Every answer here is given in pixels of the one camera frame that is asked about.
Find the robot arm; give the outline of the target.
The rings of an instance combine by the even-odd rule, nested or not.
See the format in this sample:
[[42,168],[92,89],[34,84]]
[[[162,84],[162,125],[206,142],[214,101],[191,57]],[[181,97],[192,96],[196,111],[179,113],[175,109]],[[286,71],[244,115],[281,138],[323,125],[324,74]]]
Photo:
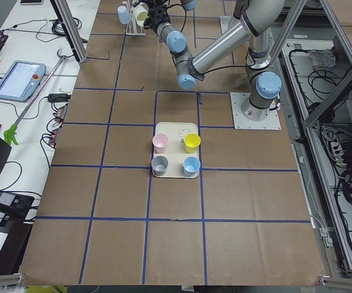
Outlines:
[[[133,7],[137,7],[140,3],[144,3],[150,9],[161,6],[166,3],[166,0],[138,0],[132,3]],[[181,6],[186,10],[190,11],[195,9],[196,1],[195,0],[180,0]]]
[[284,1],[237,1],[228,29],[204,50],[193,56],[186,37],[171,24],[165,1],[144,1],[148,17],[144,28],[152,29],[168,47],[175,61],[178,86],[191,90],[196,81],[203,81],[205,73],[220,60],[234,52],[243,43],[263,36],[274,23],[284,6]]

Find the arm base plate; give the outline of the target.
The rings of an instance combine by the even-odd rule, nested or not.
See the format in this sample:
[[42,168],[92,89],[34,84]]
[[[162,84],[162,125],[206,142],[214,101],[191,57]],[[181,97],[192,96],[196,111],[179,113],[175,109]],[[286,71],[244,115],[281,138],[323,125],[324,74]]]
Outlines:
[[230,92],[233,125],[236,130],[280,131],[281,123],[275,102],[266,109],[255,108],[250,93]]
[[219,22],[221,27],[221,34],[224,34],[230,28],[234,27],[234,25],[237,24],[238,20],[235,19],[233,16],[220,16]]

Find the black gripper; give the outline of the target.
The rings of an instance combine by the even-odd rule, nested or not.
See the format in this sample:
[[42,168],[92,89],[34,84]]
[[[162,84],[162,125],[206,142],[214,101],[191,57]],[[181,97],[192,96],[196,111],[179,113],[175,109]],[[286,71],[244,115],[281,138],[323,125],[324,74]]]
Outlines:
[[169,22],[170,18],[167,13],[166,5],[152,7],[149,8],[148,17],[144,21],[144,29],[152,29],[156,32],[160,24]]

